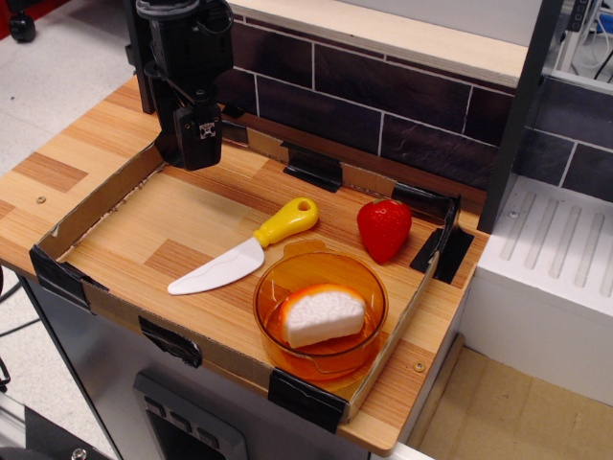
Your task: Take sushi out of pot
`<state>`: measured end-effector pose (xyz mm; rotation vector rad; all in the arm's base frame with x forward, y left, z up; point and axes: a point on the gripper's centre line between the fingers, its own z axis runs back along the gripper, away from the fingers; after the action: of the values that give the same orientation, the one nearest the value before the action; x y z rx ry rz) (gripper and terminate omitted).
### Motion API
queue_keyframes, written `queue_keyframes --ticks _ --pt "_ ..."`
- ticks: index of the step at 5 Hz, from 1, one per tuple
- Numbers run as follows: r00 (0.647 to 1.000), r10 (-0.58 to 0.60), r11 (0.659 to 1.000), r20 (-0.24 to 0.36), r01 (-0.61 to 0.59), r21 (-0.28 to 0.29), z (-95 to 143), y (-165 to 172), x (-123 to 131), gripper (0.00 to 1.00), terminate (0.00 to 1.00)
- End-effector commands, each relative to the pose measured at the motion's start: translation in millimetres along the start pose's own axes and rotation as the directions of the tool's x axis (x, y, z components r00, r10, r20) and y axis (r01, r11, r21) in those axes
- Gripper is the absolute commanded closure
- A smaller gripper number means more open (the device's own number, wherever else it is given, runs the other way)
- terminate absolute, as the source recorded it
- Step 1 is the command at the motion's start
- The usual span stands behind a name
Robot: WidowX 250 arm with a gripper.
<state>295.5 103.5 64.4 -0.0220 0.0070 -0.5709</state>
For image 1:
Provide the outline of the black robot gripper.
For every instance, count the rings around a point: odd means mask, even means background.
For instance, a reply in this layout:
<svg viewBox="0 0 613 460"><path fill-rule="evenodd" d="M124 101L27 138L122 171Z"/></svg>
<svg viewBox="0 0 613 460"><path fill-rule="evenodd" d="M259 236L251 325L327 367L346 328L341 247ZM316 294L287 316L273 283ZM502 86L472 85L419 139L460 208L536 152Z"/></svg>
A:
<svg viewBox="0 0 613 460"><path fill-rule="evenodd" d="M161 128L162 158L196 171L220 161L222 126L216 79L234 66L234 13L226 1L137 1L149 24L145 75Z"/></svg>

